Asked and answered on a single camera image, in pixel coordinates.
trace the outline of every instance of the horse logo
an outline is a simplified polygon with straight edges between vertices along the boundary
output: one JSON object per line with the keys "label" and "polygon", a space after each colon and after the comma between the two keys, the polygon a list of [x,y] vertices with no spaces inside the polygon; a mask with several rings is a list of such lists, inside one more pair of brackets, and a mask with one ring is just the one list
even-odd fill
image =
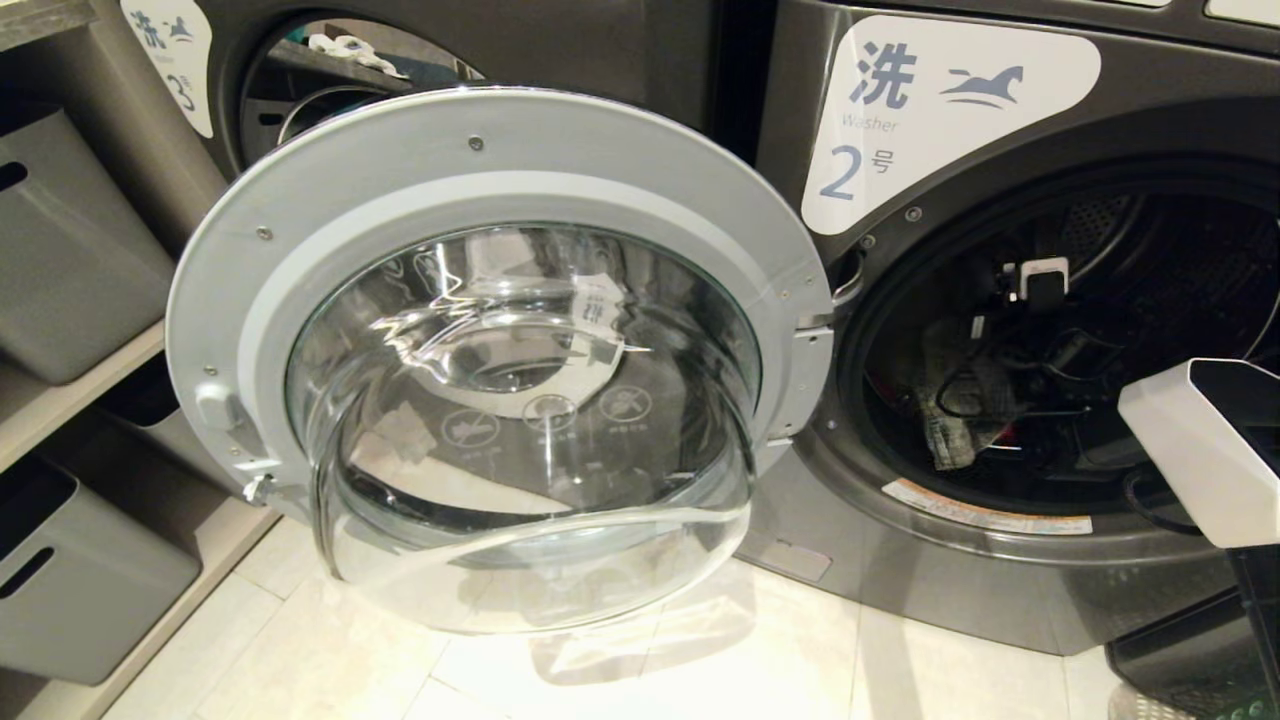
{"label": "horse logo", "polygon": [[[1023,82],[1023,67],[1014,65],[1011,68],[1005,68],[992,78],[972,76],[969,70],[954,69],[951,70],[954,76],[964,76],[968,79],[960,85],[943,90],[938,95],[950,95],[952,92],[964,92],[966,95],[986,95],[987,97],[998,97],[1001,100],[1007,100],[1016,104],[1018,99],[1009,94],[1009,83],[1015,79],[1020,83]],[[947,102],[969,102],[973,105],[987,105],[988,108],[996,108],[1004,110],[1002,106],[992,102],[991,100],[982,100],[978,97],[952,97]]]}

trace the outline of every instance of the white device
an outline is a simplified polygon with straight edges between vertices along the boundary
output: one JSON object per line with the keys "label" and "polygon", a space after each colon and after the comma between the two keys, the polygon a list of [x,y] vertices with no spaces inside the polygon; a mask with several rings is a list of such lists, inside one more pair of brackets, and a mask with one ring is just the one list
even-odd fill
{"label": "white device", "polygon": [[1119,409],[1210,542],[1280,543],[1280,377],[1193,359],[1126,386]]}

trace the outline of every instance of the black cable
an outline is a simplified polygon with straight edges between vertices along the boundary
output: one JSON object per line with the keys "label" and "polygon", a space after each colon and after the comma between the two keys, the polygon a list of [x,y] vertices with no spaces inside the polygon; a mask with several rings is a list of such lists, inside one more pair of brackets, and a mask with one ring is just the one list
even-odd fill
{"label": "black cable", "polygon": [[1128,475],[1124,477],[1123,480],[1120,480],[1120,487],[1124,489],[1124,500],[1129,505],[1129,509],[1137,512],[1138,516],[1142,518],[1143,520],[1151,523],[1152,525],[1156,525],[1162,530],[1169,530],[1171,533],[1178,533],[1181,536],[1203,537],[1204,533],[1196,525],[1179,523],[1176,520],[1170,520],[1169,518],[1161,518],[1160,515],[1156,515],[1149,507],[1143,505],[1140,500],[1138,500],[1138,493],[1135,492],[1134,488],[1140,480],[1147,478],[1148,475],[1146,475],[1143,470],[1138,468],[1132,470]]}

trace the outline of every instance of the wooden shelf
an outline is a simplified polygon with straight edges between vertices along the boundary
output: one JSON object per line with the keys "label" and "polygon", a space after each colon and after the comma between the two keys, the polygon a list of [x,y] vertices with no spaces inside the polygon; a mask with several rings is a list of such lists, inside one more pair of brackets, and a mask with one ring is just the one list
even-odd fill
{"label": "wooden shelf", "polygon": [[163,320],[64,386],[50,387],[0,364],[0,471],[161,350]]}
{"label": "wooden shelf", "polygon": [[5,720],[97,720],[236,564],[279,520],[266,507],[225,498],[195,530],[200,575],[100,685],[86,687],[32,675],[0,674]]}
{"label": "wooden shelf", "polygon": [[88,0],[0,0],[0,53],[96,19]]}

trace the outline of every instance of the chinese character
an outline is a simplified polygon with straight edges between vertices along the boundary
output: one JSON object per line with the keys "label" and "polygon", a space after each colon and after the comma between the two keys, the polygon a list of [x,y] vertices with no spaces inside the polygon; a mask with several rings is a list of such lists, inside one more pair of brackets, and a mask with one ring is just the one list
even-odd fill
{"label": "chinese character", "polygon": [[[879,100],[879,96],[888,90],[888,99],[884,104],[890,108],[897,110],[902,105],[906,105],[908,96],[902,95],[902,86],[911,85],[915,76],[911,73],[904,73],[902,68],[906,65],[914,65],[916,56],[906,54],[906,44],[893,44],[888,42],[884,49],[881,50],[874,42],[868,42],[863,45],[863,50],[868,55],[876,58],[874,70],[867,60],[858,60],[858,70],[863,73],[863,81],[858,83],[854,92],[849,96],[851,102],[863,101],[863,105],[870,105],[872,102]],[[876,87],[870,92],[867,92],[869,83],[867,82],[867,73],[870,72],[872,79],[876,81]]]}
{"label": "chinese character", "polygon": [[160,40],[160,33],[151,24],[151,18],[142,14],[142,10],[129,13],[129,17],[133,18],[133,27],[142,31],[142,37],[147,41],[147,47],[163,49],[165,46],[164,41]]}
{"label": "chinese character", "polygon": [[876,174],[883,174],[890,165],[893,164],[893,151],[892,150],[877,150],[876,158],[872,159],[872,164],[876,165]]}
{"label": "chinese character", "polygon": [[174,42],[193,42],[195,36],[187,29],[187,23],[182,19],[182,15],[174,18],[173,23],[165,23],[169,26],[169,40]]}

